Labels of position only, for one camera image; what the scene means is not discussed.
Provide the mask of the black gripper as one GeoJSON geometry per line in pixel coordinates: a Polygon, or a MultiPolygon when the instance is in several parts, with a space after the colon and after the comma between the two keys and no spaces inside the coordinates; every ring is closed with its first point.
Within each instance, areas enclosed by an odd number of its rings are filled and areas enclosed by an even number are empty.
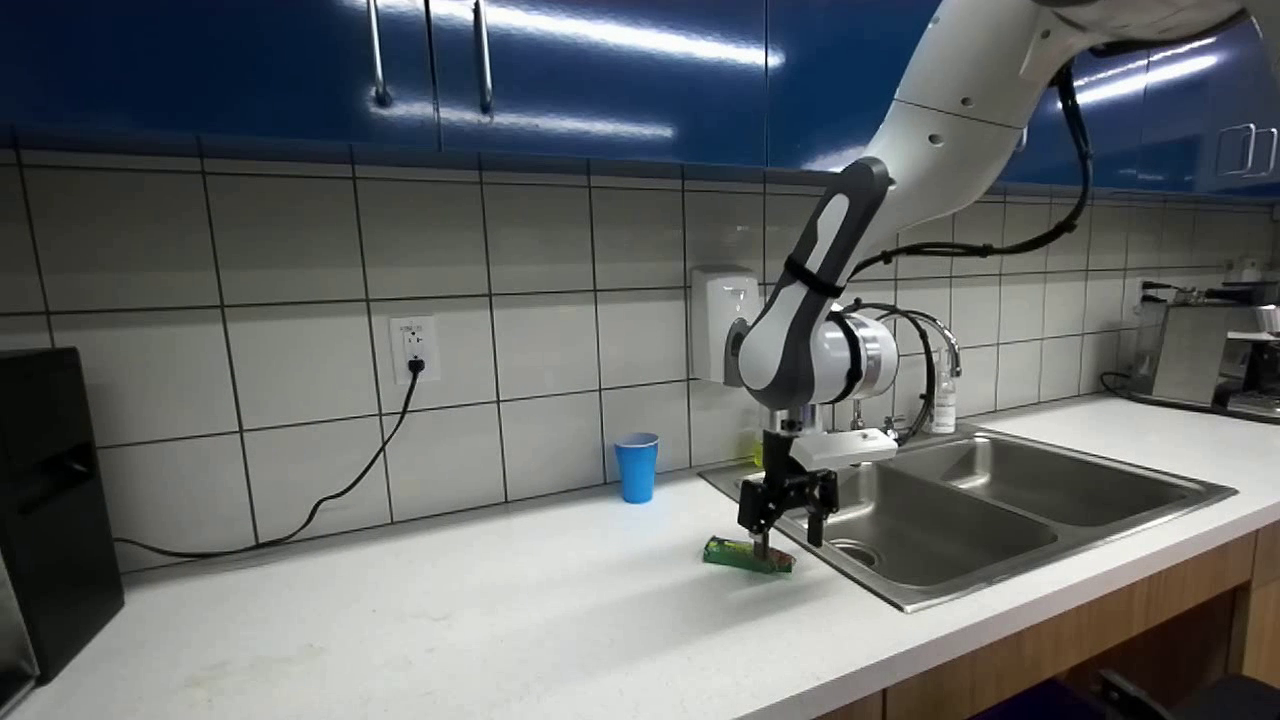
{"type": "Polygon", "coordinates": [[[793,439],[785,432],[763,435],[763,477],[744,480],[735,491],[735,518],[751,524],[751,551],[771,556],[771,524],[806,506],[808,512],[808,544],[823,548],[828,515],[839,505],[839,489],[831,471],[806,466],[793,455],[793,439]]]}

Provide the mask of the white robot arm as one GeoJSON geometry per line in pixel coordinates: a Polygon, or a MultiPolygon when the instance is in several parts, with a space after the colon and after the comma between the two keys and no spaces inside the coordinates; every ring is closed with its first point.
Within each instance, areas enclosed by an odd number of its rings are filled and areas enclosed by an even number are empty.
{"type": "Polygon", "coordinates": [[[785,260],[762,315],[734,346],[735,381],[785,415],[763,432],[763,477],[740,482],[740,569],[787,569],[771,524],[806,506],[823,540],[837,477],[905,435],[822,432],[808,412],[881,391],[877,327],[839,303],[870,263],[901,257],[1021,257],[1067,236],[1091,192],[1091,150],[1074,83],[1088,49],[1167,49],[1250,18],[1278,50],[1280,0],[942,0],[870,148],[839,168],[785,260]],[[978,204],[1012,159],[1042,97],[1055,86],[1081,159],[1081,197],[1021,242],[898,242],[910,227],[978,204]]]}

